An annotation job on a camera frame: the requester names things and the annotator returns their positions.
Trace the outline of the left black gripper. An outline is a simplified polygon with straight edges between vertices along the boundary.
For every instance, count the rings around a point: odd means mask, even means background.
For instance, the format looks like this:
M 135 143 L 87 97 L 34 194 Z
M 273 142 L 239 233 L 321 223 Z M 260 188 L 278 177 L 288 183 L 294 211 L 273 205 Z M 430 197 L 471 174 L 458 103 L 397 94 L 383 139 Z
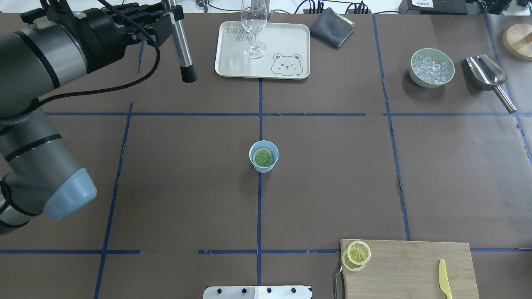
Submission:
M 66 0 L 42 0 L 41 7 L 21 13 L 27 28 L 22 33 L 42 52 L 58 73 L 87 73 L 104 68 L 125 55 L 135 39 L 161 46 L 184 19 L 183 11 L 165 11 L 161 2 L 114 5 L 137 24 L 125 24 L 125 32 L 100 8 L 74 11 Z

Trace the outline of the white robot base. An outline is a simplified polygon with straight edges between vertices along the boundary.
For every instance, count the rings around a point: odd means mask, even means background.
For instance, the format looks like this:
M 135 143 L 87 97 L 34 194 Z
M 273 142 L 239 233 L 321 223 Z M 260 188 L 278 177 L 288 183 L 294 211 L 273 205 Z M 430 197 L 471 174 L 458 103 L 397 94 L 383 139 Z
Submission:
M 205 289 L 204 299 L 312 299 L 310 286 L 211 286 Z

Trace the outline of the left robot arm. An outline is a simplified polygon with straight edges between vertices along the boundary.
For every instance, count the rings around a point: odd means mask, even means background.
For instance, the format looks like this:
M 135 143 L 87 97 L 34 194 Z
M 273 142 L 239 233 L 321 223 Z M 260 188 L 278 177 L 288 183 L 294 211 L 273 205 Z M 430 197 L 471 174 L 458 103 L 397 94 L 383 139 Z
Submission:
M 41 214 L 59 220 L 95 199 L 87 170 L 48 119 L 42 106 L 65 97 L 119 91 L 147 80 L 161 60 L 160 46 L 174 36 L 182 81 L 197 80 L 175 0 L 136 2 L 73 11 L 66 0 L 42 0 L 20 15 L 26 27 L 1 37 L 1 155 L 12 172 L 1 178 L 1 233 Z M 156 51 L 143 77 L 120 86 L 41 96 L 119 61 L 130 45 Z

